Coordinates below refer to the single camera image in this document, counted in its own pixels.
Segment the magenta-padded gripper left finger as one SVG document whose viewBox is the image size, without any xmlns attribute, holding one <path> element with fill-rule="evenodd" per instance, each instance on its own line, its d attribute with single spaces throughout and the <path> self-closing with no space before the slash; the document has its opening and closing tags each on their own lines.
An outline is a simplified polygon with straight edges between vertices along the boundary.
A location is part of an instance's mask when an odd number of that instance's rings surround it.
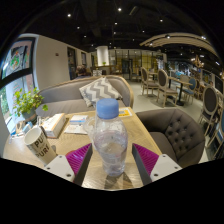
<svg viewBox="0 0 224 224">
<path fill-rule="evenodd" d="M 45 170 L 65 180 L 81 186 L 92 156 L 92 144 L 70 151 L 66 155 L 58 155 Z"/>
</svg>

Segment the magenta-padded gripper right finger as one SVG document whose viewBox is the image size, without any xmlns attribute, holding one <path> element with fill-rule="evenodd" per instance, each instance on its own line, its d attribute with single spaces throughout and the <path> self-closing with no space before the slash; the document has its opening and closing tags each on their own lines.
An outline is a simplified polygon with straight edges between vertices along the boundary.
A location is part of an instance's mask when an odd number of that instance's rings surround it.
<svg viewBox="0 0 224 224">
<path fill-rule="evenodd" d="M 157 155 L 135 143 L 132 144 L 132 155 L 144 185 L 181 170 L 181 167 L 168 155 Z"/>
</svg>

